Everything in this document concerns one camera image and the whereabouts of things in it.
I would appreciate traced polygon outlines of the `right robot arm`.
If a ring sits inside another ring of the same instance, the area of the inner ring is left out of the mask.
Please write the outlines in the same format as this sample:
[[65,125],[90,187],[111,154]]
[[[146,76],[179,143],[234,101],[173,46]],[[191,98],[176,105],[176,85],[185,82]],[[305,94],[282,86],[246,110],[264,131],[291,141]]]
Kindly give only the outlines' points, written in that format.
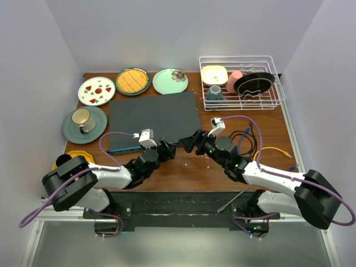
[[184,150],[206,154],[235,182],[268,188],[248,204],[248,213],[259,219],[266,213],[286,213],[303,217],[316,228],[326,230],[341,205],[341,195],[318,171],[287,172],[258,165],[243,157],[229,137],[214,137],[203,130],[180,139]]

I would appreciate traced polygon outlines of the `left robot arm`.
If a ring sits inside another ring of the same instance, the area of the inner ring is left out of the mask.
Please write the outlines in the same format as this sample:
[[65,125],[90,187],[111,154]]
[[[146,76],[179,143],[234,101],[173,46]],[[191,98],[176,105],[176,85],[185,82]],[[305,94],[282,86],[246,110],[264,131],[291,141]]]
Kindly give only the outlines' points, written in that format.
[[139,157],[119,167],[96,165],[84,156],[71,158],[64,154],[67,161],[42,178],[54,210],[64,211],[77,205],[110,218],[115,213],[115,204],[107,192],[95,188],[133,189],[141,185],[161,163],[175,158],[177,145],[163,138],[159,142],[157,147],[144,149]]

